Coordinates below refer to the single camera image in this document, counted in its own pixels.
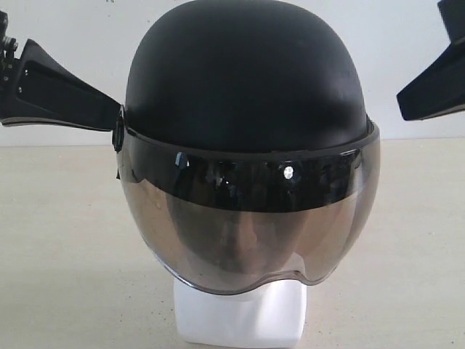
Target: white wall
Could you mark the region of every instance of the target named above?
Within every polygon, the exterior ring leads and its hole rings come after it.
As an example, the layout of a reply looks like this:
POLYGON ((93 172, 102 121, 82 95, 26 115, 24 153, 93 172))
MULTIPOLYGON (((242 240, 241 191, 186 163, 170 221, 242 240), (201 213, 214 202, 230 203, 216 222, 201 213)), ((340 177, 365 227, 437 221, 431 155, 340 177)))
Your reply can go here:
MULTIPOLYGON (((396 94, 448 45, 438 0, 292 0, 342 37, 362 80, 371 117, 384 138, 465 136, 457 114, 407 123, 396 94)), ((120 102, 140 39, 153 21, 185 1, 0 0, 8 33, 34 39, 78 77, 120 102)), ((0 128, 0 145, 110 144, 110 135, 63 127, 0 128)))

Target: mirrored visor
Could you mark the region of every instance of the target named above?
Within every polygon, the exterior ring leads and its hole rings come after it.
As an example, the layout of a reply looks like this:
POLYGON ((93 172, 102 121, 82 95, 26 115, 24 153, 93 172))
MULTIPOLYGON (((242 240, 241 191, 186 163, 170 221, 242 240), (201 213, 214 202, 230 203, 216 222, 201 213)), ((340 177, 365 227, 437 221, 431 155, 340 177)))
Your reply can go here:
POLYGON ((270 160, 207 157, 126 134, 118 168, 158 260, 196 289, 229 295, 327 278, 368 219, 379 157, 375 125, 358 148, 270 160))

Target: tinted visor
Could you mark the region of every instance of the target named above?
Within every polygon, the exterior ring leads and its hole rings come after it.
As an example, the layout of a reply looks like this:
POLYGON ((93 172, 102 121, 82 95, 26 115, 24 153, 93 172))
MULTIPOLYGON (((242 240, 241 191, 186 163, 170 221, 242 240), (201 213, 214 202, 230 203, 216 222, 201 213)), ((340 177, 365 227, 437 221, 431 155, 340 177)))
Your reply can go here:
POLYGON ((189 151, 126 133, 118 153, 140 232, 176 277, 213 294, 328 277, 359 236, 379 178, 379 131, 321 152, 189 151))

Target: white table surface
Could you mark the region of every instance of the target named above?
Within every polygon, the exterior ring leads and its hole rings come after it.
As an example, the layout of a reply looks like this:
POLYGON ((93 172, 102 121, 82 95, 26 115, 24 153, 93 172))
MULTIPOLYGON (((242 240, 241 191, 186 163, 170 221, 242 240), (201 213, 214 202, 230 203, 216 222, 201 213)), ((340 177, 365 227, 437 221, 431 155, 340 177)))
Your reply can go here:
MULTIPOLYGON (((299 348, 465 348, 465 139, 389 141, 362 236, 310 287, 299 348)), ((111 147, 0 148, 0 348, 199 349, 111 147)))

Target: helmet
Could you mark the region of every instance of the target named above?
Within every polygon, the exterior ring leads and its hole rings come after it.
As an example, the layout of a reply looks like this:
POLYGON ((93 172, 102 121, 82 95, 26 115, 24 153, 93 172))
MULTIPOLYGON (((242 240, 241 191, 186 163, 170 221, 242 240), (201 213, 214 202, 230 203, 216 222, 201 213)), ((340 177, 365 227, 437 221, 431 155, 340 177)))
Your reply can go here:
POLYGON ((178 279, 240 294, 315 285, 373 206, 379 129, 319 17, 274 0, 196 0, 132 63, 118 172, 146 244, 178 279))

